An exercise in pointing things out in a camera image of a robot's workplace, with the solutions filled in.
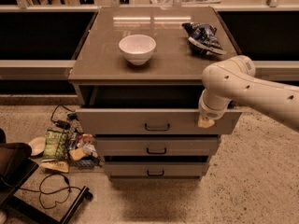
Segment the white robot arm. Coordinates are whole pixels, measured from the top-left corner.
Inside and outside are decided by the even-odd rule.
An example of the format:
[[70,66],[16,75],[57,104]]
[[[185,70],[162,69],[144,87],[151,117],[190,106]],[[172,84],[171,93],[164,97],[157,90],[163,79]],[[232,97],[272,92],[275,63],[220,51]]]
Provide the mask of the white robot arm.
[[205,87],[199,102],[200,128],[210,128],[231,101],[250,108],[299,131],[299,88],[255,77],[254,62],[239,55],[207,66],[202,73]]

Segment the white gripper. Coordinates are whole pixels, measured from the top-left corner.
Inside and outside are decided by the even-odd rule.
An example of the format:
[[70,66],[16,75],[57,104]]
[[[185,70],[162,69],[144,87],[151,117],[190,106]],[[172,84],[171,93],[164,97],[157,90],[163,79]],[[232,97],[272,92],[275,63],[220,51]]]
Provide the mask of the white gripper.
[[226,109],[230,100],[228,98],[220,97],[212,91],[204,90],[199,98],[199,128],[210,128],[215,124],[214,120],[220,119]]

